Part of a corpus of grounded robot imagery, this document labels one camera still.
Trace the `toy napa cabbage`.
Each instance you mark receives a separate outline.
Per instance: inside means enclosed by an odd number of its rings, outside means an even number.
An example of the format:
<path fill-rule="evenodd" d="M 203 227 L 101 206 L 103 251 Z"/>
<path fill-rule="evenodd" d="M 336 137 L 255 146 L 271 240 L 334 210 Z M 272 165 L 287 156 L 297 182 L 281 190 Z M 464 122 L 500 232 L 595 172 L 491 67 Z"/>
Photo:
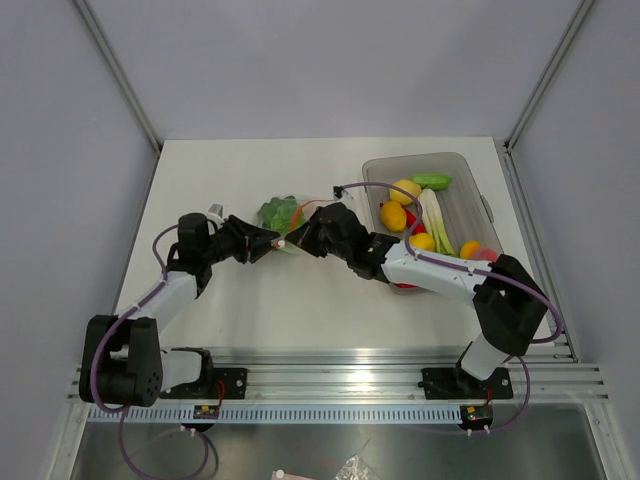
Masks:
<path fill-rule="evenodd" d="M 299 207 L 295 196 L 272 197 L 257 212 L 258 225 L 263 229 L 286 234 L 290 231 L 294 214 Z"/>

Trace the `clear zip top bag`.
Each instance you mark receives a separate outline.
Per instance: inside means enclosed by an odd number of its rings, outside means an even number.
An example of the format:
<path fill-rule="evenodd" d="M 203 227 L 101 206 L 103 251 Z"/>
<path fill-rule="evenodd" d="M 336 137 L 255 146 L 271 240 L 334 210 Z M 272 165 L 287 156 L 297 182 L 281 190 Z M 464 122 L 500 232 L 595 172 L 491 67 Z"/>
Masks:
<path fill-rule="evenodd" d="M 357 203 L 351 194 L 341 199 L 317 199 L 304 195 L 280 195 L 267 199 L 254 213 L 252 224 L 279 234 L 276 250 L 287 254 L 303 254 L 295 244 L 285 240 L 285 236 L 302 226 L 315 211 L 332 203 L 343 203 L 356 210 Z"/>

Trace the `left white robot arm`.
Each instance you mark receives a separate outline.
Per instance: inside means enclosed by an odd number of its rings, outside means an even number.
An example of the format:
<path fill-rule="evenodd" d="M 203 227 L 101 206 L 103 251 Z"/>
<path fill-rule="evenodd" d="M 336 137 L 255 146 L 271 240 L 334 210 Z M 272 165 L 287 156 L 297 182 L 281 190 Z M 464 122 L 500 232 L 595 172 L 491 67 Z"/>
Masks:
<path fill-rule="evenodd" d="M 175 233 L 167 256 L 159 257 L 160 276 L 119 314 L 98 314 L 86 328 L 79 396 L 106 413 L 132 406 L 150 407 L 161 394 L 186 392 L 195 398 L 225 391 L 211 354 L 203 348 L 164 350 L 160 333 L 198 299 L 227 259 L 253 264 L 272 251 L 278 233 L 234 215 L 215 222 L 202 213 L 181 216 L 157 239 Z"/>

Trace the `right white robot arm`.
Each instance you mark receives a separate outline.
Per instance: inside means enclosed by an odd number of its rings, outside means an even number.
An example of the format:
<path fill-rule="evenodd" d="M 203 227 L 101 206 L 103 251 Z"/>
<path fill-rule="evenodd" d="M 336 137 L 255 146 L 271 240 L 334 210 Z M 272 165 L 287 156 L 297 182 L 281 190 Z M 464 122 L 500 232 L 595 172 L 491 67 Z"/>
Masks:
<path fill-rule="evenodd" d="M 453 390 L 484 396 L 496 369 L 523 356 L 548 311 L 546 297 L 514 257 L 455 259 L 418 249 L 400 238 L 368 231 L 341 203 L 316 209 L 286 241 L 314 257 L 342 259 L 359 277 L 408 284 L 469 305 L 480 333 L 452 369 Z"/>

